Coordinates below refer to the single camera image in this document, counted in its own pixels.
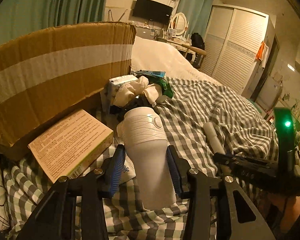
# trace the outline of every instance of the white cylindrical device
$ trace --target white cylindrical device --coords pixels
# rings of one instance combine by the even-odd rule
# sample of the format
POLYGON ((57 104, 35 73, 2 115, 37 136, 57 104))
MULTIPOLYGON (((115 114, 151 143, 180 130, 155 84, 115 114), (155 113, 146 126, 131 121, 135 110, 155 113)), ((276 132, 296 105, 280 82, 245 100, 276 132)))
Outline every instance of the white cylindrical device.
POLYGON ((225 150, 217 137, 216 130, 214 129, 212 122, 206 122, 203 124, 203 129, 212 147, 213 153, 219 152, 225 154, 225 150))
POLYGON ((176 202, 166 151, 168 140, 160 117, 149 107, 128 111, 117 126, 136 171, 145 209, 156 210, 176 202))

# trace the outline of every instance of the television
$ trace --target television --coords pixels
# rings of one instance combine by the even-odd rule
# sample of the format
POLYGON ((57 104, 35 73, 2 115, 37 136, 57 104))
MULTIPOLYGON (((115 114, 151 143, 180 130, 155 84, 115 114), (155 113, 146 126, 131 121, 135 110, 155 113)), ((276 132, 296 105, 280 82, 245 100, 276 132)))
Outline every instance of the television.
POLYGON ((167 25, 173 8, 152 0, 137 0, 132 16, 167 25))

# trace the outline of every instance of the human hand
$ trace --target human hand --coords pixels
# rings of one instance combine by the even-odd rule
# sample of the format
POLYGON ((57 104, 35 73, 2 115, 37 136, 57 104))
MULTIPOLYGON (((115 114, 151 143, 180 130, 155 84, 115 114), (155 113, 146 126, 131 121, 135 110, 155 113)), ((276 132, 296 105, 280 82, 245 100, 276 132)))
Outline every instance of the human hand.
POLYGON ((284 213, 280 222, 280 231, 282 233, 288 232, 300 215, 300 197, 287 198, 282 195, 268 193, 267 198, 280 212, 284 213))

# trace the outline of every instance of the checkered bedsheet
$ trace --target checkered bedsheet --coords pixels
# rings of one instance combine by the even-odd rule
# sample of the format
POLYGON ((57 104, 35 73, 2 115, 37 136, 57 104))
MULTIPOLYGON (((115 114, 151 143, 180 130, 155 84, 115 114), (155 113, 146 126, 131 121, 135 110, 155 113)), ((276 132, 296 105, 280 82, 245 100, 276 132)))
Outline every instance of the checkered bedsheet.
MULTIPOLYGON (((205 122, 213 122, 224 149, 233 154, 243 153, 275 159, 277 137, 254 106, 225 86, 205 81, 169 79, 175 91, 173 99, 158 106, 170 144, 191 167, 208 176, 215 176, 217 168, 212 151, 203 132, 205 122)), ((100 166, 112 156, 112 145, 85 172, 100 166)), ((4 170, 11 214, 10 237, 13 239, 27 218, 51 186, 47 176, 32 156, 4 170)), ((248 196, 256 201, 258 189, 239 182, 248 196)), ((77 205, 76 238, 81 238, 80 206, 77 205)), ((107 231, 110 239, 180 239, 183 236, 188 200, 178 200, 173 206, 145 211, 139 197, 137 179, 119 186, 112 200, 104 200, 107 231)))

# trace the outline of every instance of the black metal clamp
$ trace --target black metal clamp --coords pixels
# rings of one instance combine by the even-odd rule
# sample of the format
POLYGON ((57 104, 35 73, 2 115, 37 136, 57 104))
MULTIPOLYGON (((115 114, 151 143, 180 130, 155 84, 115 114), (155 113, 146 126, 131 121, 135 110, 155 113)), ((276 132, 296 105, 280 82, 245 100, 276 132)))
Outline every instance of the black metal clamp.
MULTIPOLYGON (((207 177, 168 146, 166 158, 176 194, 190 199, 183 240, 210 239, 210 197, 217 198, 217 240, 274 240, 268 225, 231 176, 207 177)), ((102 198, 117 191, 125 160, 123 145, 101 168, 84 177, 62 176, 26 221, 17 240, 74 240, 77 196, 82 196, 82 240, 108 240, 102 198)))

